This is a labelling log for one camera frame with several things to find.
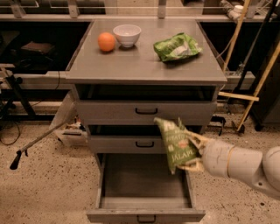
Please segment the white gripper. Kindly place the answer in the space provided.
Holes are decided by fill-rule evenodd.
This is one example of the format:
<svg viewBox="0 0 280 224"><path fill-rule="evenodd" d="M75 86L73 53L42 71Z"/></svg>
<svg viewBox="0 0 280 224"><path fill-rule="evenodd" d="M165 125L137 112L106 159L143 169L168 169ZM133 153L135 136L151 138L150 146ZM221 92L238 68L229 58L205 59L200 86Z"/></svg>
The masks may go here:
<svg viewBox="0 0 280 224"><path fill-rule="evenodd" d="M205 148L203 150L202 161L200 159L194 159L185 164L178 165L178 168L189 172L203 172L205 168L213 176L227 177L228 157L230 151L235 146L221 140L210 140L189 130L185 130L184 133L198 150Z"/></svg>

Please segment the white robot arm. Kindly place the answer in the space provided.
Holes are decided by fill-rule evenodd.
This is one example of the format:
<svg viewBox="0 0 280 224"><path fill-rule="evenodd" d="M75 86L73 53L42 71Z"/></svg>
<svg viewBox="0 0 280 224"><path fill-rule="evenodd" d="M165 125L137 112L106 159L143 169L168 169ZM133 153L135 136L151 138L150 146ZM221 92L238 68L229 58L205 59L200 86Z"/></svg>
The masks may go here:
<svg viewBox="0 0 280 224"><path fill-rule="evenodd" d="M184 134L202 156L199 167L209 174L225 179L236 179L280 200L279 148L274 147L263 154L185 130Z"/></svg>

